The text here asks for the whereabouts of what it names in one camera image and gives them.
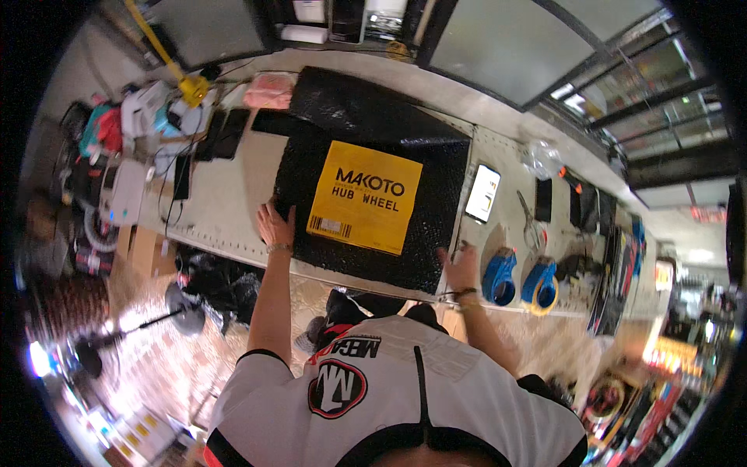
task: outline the printed logo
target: printed logo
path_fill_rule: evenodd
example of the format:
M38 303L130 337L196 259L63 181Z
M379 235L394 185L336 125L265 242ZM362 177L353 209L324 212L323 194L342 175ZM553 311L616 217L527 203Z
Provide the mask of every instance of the printed logo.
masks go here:
M366 376L337 359L324 360L319 376L309 384L309 409L327 419L340 418L358 405L368 391Z
M335 340L332 343L332 353L359 358L369 356L370 358L375 359L380 344L380 337L352 335L350 337Z

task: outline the yellow tool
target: yellow tool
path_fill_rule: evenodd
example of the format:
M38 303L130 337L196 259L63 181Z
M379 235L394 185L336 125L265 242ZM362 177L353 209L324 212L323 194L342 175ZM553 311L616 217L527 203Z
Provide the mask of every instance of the yellow tool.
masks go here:
M164 59L164 61L166 62L166 66L169 67L171 73L176 77L176 79L179 80L179 89L184 94L184 96L182 97L183 100L190 107L197 107L205 98L205 95L208 93L208 88L210 87L208 80L205 79L205 76L202 75L185 75L174 63L174 61L171 60L169 54L166 53L166 50L161 45L161 41L158 40L153 30L145 21L145 18L143 18L143 15L140 14L140 10L137 9L137 5L135 4L134 0L125 0L125 4L130 10L130 13L132 14L132 17L134 18L137 25L140 26L140 29L143 30L143 33L145 33L146 37L148 37L150 43L153 44L153 48L155 48L155 51L158 52L161 58Z

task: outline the sticker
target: sticker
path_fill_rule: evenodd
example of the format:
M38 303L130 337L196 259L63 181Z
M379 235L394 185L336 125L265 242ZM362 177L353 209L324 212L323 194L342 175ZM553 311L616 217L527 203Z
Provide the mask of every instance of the sticker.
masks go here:
M333 141L306 231L401 255L422 170L409 159Z
M368 382L356 367L337 359L324 360L319 376L309 384L309 409L332 420L345 415L366 396Z
M132 433L128 433L127 436L125 436L125 439L130 442L131 445L137 447L140 444L140 440Z
M143 424L141 424L141 423L137 424L137 426L135 427L135 431L137 431L139 434L141 434L143 436L148 436L150 434L150 432L148 431L148 429L145 428L143 426Z
M158 422L155 420L155 418L153 418L153 415L150 415L150 414L148 414L148 415L145 416L145 422L148 425L150 425L151 427L154 427L154 428L158 424Z

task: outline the bracelet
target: bracelet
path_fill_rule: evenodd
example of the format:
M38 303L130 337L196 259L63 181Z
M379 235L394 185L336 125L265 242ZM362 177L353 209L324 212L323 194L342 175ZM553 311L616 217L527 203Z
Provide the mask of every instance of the bracelet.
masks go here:
M271 244L271 245L267 245L267 254L268 255L270 253L272 253L273 251L277 251L277 250L285 250L285 251L289 251L291 253L293 252L293 248L289 244Z
M454 300L458 300L467 294L476 294L476 293L477 293L477 289L474 287L467 287L467 288L463 288L460 291L451 292L451 294L454 296Z

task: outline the pink cloth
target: pink cloth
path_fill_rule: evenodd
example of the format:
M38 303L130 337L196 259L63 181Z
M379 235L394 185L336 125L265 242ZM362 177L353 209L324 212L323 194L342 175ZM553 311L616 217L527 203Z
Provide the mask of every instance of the pink cloth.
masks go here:
M258 73L244 94L244 104L249 107L287 109L295 85L296 76L291 73Z

